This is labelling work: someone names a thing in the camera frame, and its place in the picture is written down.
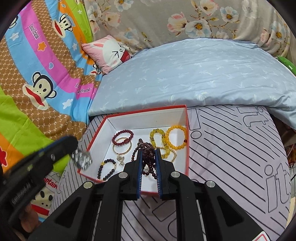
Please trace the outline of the person's left hand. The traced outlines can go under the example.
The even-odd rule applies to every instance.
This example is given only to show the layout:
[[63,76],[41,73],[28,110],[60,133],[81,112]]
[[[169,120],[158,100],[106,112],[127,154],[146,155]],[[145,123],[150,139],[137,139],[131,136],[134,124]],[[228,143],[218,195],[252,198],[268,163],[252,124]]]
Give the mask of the person's left hand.
[[30,203],[23,209],[19,218],[22,228],[28,233],[32,233],[41,225],[41,221],[39,221],[39,216],[36,211],[34,211]]

